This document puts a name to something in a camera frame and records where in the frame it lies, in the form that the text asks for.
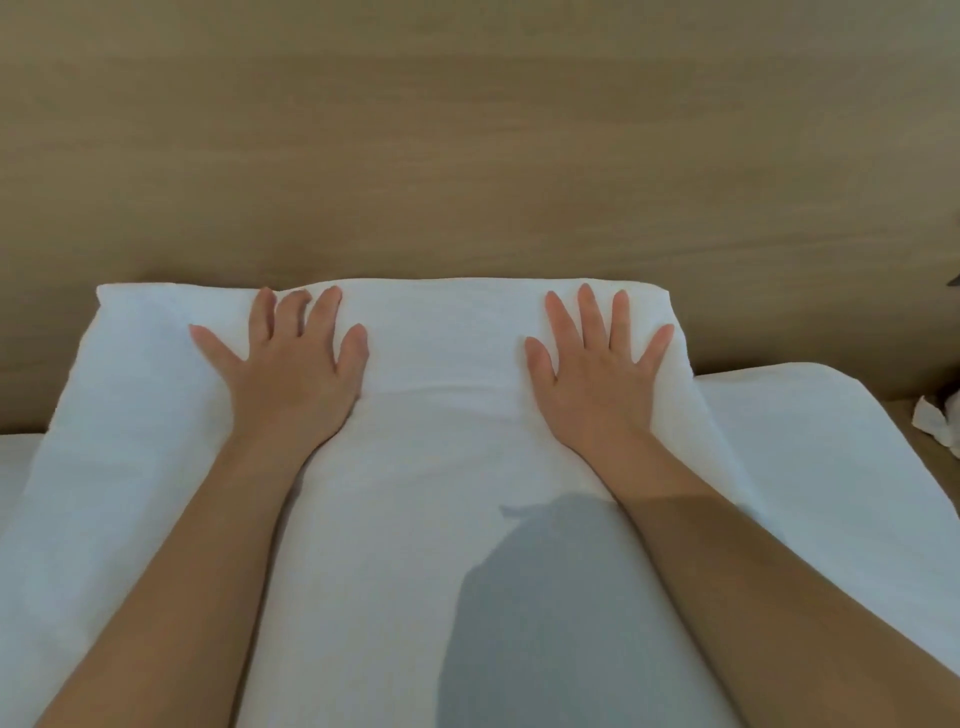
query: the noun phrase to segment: person's right hand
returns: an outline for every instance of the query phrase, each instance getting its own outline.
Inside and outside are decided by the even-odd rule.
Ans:
[[[298,460],[299,467],[343,426],[360,395],[369,351],[367,330],[357,324],[334,361],[342,297],[337,286],[327,288],[304,323],[309,293],[294,291],[276,305],[274,292],[261,289],[251,307],[246,361],[208,328],[190,327],[197,348],[230,390],[234,439],[267,444],[272,456]]]
[[[554,436],[595,470],[611,448],[622,448],[650,432],[654,380],[673,340],[672,324],[661,327],[637,363],[631,358],[630,299],[613,297],[610,335],[589,285],[577,295],[583,337],[563,302],[551,291],[546,312],[557,340],[560,370],[538,339],[525,342],[527,367],[543,418]]]

